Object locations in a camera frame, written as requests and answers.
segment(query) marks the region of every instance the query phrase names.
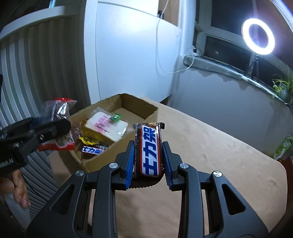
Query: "wooden table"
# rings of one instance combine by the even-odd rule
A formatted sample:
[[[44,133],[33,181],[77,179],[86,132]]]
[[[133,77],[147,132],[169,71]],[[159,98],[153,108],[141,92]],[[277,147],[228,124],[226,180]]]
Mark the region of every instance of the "wooden table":
[[[169,142],[172,152],[198,171],[221,171],[271,231],[286,209],[287,179],[283,166],[222,131],[144,99],[159,108],[158,121],[166,124],[162,139]],[[59,184],[79,169],[66,152],[54,152],[49,160]],[[153,187],[117,191],[116,204],[119,237],[177,237],[181,192],[171,192],[165,178]]]

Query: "window sill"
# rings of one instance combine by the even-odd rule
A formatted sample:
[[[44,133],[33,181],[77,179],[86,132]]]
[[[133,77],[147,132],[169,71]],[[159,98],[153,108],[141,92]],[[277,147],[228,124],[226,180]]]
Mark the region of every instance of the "window sill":
[[[185,66],[190,66],[190,64],[192,63],[192,60],[193,60],[193,57],[191,55],[186,55],[183,59],[183,63]],[[219,65],[211,60],[200,58],[200,57],[195,57],[194,63],[191,66],[191,68],[198,69],[198,70],[204,70],[204,71],[211,72],[211,73],[225,75],[230,78],[237,79],[237,80],[244,80],[248,84],[255,86],[255,87],[258,87],[261,90],[263,90],[264,92],[266,92],[267,94],[271,95],[272,98],[276,98],[279,101],[283,102],[293,112],[293,105],[288,104],[287,102],[285,102],[281,98],[279,98],[270,87],[264,86],[256,81],[252,80],[251,78],[244,76],[243,74],[237,72],[236,70],[225,67],[223,65]]]

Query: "cardboard box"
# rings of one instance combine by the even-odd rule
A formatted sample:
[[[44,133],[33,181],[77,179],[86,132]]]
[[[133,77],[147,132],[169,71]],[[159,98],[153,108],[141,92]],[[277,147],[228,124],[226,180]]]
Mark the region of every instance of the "cardboard box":
[[[80,110],[70,117],[71,123],[80,123],[97,107],[101,107],[112,114],[118,113],[122,119],[129,123],[157,122],[158,108],[148,102],[129,94],[118,94],[97,102],[85,109]],[[116,159],[118,153],[124,152],[130,140],[134,140],[135,131],[126,133],[121,140],[112,144],[108,150],[90,159],[83,159],[80,152],[70,151],[79,165],[88,173],[101,169]]]

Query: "human hand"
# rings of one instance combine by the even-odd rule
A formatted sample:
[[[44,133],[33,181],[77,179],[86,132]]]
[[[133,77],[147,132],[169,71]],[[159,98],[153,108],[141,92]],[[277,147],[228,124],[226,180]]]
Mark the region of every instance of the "human hand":
[[[28,208],[30,206],[26,185],[19,169],[12,173],[11,180],[0,177],[0,194],[9,193],[13,193],[15,201],[23,208]]]

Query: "chocolate bar wrapper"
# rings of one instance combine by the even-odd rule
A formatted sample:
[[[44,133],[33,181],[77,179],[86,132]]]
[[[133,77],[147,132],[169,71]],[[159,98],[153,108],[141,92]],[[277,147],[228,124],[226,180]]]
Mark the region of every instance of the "chocolate bar wrapper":
[[[158,183],[164,175],[161,129],[164,123],[136,123],[134,168],[131,188],[145,188]]]

